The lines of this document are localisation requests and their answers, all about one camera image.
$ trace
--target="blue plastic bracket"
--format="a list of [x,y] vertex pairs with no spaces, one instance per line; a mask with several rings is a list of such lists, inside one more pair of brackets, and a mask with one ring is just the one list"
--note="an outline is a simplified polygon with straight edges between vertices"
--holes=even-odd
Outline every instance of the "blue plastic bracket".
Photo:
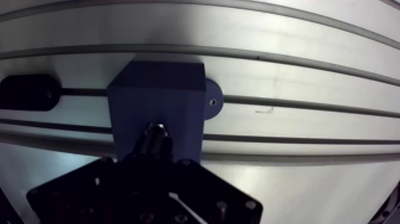
[[209,103],[205,95],[203,64],[128,63],[107,87],[117,158],[132,151],[147,124],[162,123],[173,139],[173,160],[198,162]]

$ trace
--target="screw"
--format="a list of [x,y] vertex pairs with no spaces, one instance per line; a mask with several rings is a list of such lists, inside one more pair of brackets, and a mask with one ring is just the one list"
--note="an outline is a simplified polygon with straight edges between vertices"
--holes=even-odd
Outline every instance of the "screw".
[[221,221],[225,220],[226,208],[227,207],[228,207],[228,205],[224,201],[217,202],[217,208],[219,208],[220,211],[221,211]]
[[151,221],[153,221],[154,219],[154,215],[151,213],[143,212],[142,214],[140,214],[139,218],[145,223],[151,223]]
[[217,100],[216,99],[211,99],[210,100],[210,105],[211,106],[216,105],[216,104],[217,104]]
[[255,201],[246,201],[246,208],[253,210],[257,206]]
[[175,216],[175,221],[179,224],[184,224],[186,221],[188,221],[188,217],[183,214],[177,214]]

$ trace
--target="bolt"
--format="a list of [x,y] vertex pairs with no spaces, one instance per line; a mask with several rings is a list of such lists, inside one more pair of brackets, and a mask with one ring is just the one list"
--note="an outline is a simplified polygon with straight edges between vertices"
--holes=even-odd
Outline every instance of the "bolt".
[[143,212],[140,214],[139,218],[145,223],[151,223],[154,219],[154,215],[152,213]]
[[184,224],[185,222],[188,221],[188,217],[183,215],[183,214],[177,214],[175,216],[175,221],[179,224]]
[[257,206],[255,201],[246,201],[246,208],[253,210]]

